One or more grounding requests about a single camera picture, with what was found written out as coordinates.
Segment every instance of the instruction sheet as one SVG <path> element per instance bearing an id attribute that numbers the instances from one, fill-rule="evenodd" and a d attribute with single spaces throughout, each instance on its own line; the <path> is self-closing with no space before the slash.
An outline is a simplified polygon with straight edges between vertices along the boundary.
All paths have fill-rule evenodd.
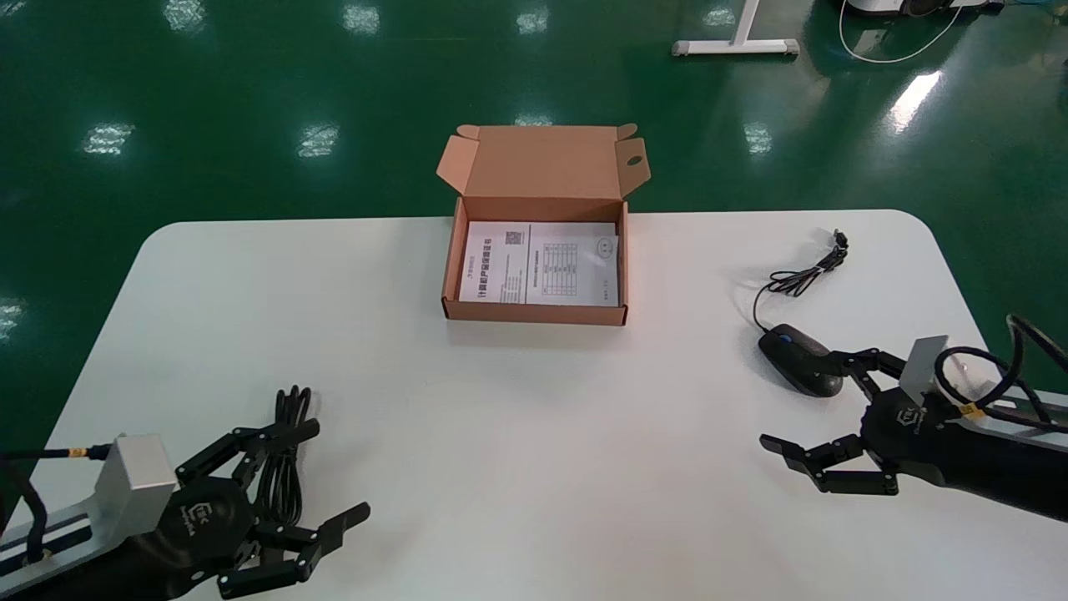
<path id="1" fill-rule="evenodd" d="M 472 221 L 460 300 L 619 306 L 615 223 Z"/>

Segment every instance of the box lid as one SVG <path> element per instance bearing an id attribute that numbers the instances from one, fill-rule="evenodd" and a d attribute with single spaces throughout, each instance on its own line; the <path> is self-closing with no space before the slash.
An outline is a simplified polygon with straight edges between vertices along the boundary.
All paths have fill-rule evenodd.
<path id="1" fill-rule="evenodd" d="M 649 178 L 638 126 L 460 125 L 438 175 L 468 197 L 623 199 Z"/>

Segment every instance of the cardboard box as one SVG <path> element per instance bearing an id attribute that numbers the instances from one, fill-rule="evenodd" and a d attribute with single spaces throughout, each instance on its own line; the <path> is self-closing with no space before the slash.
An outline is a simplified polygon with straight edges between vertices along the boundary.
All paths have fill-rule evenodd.
<path id="1" fill-rule="evenodd" d="M 624 326 L 627 322 L 627 202 L 649 178 L 645 140 L 621 127 L 461 125 L 438 175 L 460 192 L 441 305 L 451 320 Z M 619 306 L 565 307 L 458 300 L 470 221 L 614 222 L 619 236 Z"/>

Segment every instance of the black computer mouse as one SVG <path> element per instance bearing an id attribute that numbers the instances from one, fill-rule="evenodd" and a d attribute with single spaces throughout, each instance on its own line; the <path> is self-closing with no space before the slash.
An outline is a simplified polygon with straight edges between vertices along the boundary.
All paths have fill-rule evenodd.
<path id="1" fill-rule="evenodd" d="M 805 333 L 780 325 L 760 337 L 757 344 L 764 357 L 775 366 L 795 389 L 813 397 L 833 397 L 842 391 L 842 377 L 818 374 L 818 358 L 830 353 Z"/>

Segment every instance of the glossy floor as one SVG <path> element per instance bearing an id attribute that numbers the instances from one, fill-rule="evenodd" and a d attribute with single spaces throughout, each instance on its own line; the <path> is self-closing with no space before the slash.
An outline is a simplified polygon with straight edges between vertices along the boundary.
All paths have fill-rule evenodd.
<path id="1" fill-rule="evenodd" d="M 669 54 L 740 10 L 0 0 L 0 448 L 47 439 L 154 230 L 449 213 L 434 169 L 460 123 L 637 122 L 655 176 L 634 210 L 911 211 L 994 350 L 1008 312 L 1068 342 L 1063 1 L 962 18 L 896 65 L 848 58 L 830 0 L 761 5 L 753 36 L 798 37 L 795 60 Z M 850 15 L 846 37 L 888 58 L 947 19 Z"/>

